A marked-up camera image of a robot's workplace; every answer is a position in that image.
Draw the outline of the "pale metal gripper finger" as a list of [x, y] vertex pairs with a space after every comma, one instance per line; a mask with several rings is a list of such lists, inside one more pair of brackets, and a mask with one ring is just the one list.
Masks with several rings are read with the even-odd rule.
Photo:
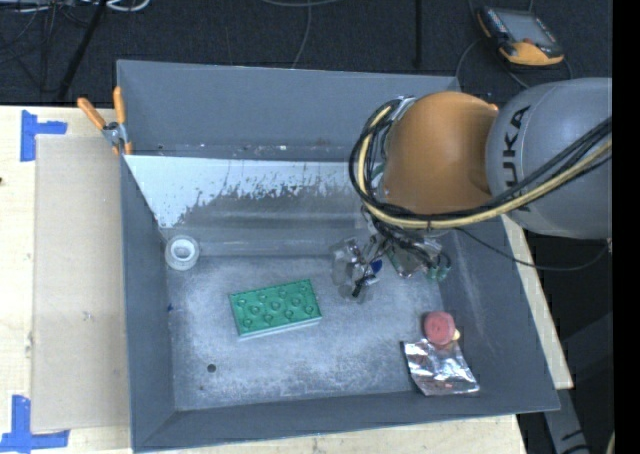
[[354, 285], [361, 276], [362, 253], [355, 238], [339, 241], [330, 248], [331, 277], [335, 285]]
[[338, 287], [339, 295], [347, 302], [362, 304], [370, 299], [369, 289], [377, 282], [375, 276], [369, 275], [343, 283]]

